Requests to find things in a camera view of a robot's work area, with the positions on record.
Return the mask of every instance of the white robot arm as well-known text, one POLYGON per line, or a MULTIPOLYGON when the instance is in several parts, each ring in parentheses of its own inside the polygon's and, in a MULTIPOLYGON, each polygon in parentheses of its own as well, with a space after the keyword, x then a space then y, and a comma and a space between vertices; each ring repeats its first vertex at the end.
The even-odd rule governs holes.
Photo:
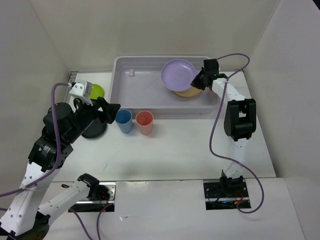
MULTIPOLYGON (((214 80, 212 83, 212 91, 216 93, 220 97, 220 99, 222 99, 225 84, 226 84, 226 80, 221 80, 221 79, 214 80)), ((246 97, 240 94, 234 88, 234 86, 232 86, 229 82, 227 83, 225 97, 224 97, 224 104, 226 106, 230 101, 244 101, 245 99, 246 97)), ((237 159, 240 163, 243 163, 245 161, 246 147, 249 142, 249 139, 241 138, 241 139, 238 139, 237 141, 234 141, 230 137, 230 142, 233 145, 230 157, 233 159, 237 159)), ((239 164, 236 164, 235 162, 227 162, 227 161, 225 162, 225 164, 226 166, 223 168, 223 172, 228 178, 237 179, 243 175, 243 168, 239 164)))
MULTIPOLYGON (((246 146, 252 133, 256 131, 256 101, 247 99, 240 94, 229 82, 227 76, 219 73, 219 64, 216 59, 203 61, 204 67, 194 78, 191 85, 197 89, 210 88, 221 99, 227 83, 223 104, 226 105, 224 131, 230 137, 233 145, 230 157, 243 163, 245 161, 246 146)), ((227 162, 223 172, 227 178, 238 179, 243 175, 243 168, 235 162, 227 162)))
POLYGON ((76 97, 74 100, 76 111, 73 112, 64 102, 55 105, 61 154, 57 151, 53 114, 50 108, 43 118, 45 127, 42 136, 34 143, 29 154, 20 190, 0 219, 0 236, 8 236, 8 240, 43 239, 51 224, 77 201, 85 198, 99 199, 100 192, 108 194, 108 189, 99 185, 99 180, 85 173, 67 190, 40 205, 53 178, 73 151, 71 144, 97 118, 102 123, 111 124, 121 107, 120 104, 107 103, 103 97, 91 101, 89 96, 92 85, 88 82, 76 81, 72 87, 70 94, 76 97), (56 161, 59 165, 50 175, 26 187, 52 171, 56 161))

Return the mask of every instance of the purple plate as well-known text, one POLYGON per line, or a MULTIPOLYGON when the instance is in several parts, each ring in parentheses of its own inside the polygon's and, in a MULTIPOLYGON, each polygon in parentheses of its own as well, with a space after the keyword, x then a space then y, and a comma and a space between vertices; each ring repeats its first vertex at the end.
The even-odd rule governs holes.
POLYGON ((161 70, 163 84, 175 92, 182 92, 191 88, 190 84, 196 75, 195 67, 182 59, 167 62, 161 70))

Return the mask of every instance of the white tabletop surface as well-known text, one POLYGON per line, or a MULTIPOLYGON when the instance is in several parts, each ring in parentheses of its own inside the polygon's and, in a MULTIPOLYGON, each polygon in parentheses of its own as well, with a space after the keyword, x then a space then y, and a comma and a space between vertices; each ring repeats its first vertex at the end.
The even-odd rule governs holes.
MULTIPOLYGON (((261 200, 255 179, 247 179, 252 207, 261 200)), ((206 210, 202 180, 118 182, 114 212, 99 221, 104 240, 304 240, 283 178, 263 178, 262 208, 253 214, 236 209, 206 210)), ((64 188, 52 183, 48 201, 64 188)), ((97 212, 80 213, 97 240, 97 212)), ((64 213, 51 226, 46 240, 88 239, 73 213, 64 213)))
MULTIPOLYGON (((76 79, 101 85, 104 97, 108 99, 111 76, 110 72, 78 73, 76 79)), ((236 74, 230 83, 241 94, 250 97, 242 72, 236 74)), ((229 163, 209 151, 209 137, 216 114, 217 109, 214 109, 207 119, 155 119, 149 136, 139 132, 135 121, 130 134, 123 134, 113 123, 97 140, 81 136, 72 145, 74 151, 54 181, 74 181, 83 173, 101 181, 218 179, 223 166, 229 163)), ((228 156, 233 145, 224 132, 224 115, 223 109, 213 137, 213 149, 228 156)), ((246 148, 245 164, 260 178, 276 176, 259 121, 246 148)), ((247 171, 244 176, 252 177, 247 171)))

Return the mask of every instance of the plastic cup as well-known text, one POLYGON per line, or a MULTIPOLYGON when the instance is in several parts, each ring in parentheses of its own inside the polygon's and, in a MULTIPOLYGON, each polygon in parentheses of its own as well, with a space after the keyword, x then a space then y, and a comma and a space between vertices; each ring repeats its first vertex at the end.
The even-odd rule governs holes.
POLYGON ((90 99, 98 99, 98 97, 103 97, 105 94, 104 89, 98 84, 92 84, 90 99))
POLYGON ((124 134, 132 131, 132 114, 129 110, 120 109, 115 116, 115 122, 124 134))
POLYGON ((141 111, 135 117, 136 123, 139 126, 140 132, 143 135, 149 135, 154 126, 154 116, 149 111, 141 111))

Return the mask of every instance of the white corner wall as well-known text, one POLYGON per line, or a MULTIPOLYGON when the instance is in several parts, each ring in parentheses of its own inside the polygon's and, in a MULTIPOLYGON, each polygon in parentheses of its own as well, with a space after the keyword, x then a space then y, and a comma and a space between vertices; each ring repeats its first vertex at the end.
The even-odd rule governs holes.
POLYGON ((306 240, 319 239, 319 43, 320 10, 313 1, 281 0, 245 71, 306 240))
POLYGON ((93 71, 112 70, 120 55, 251 55, 279 0, 30 2, 67 68, 93 71))
MULTIPOLYGON (((68 73, 29 1, 0 0, 0 193, 23 179, 51 87, 68 73)), ((62 99, 65 89, 58 92, 62 99)), ((11 197, 0 198, 8 207, 11 197)))

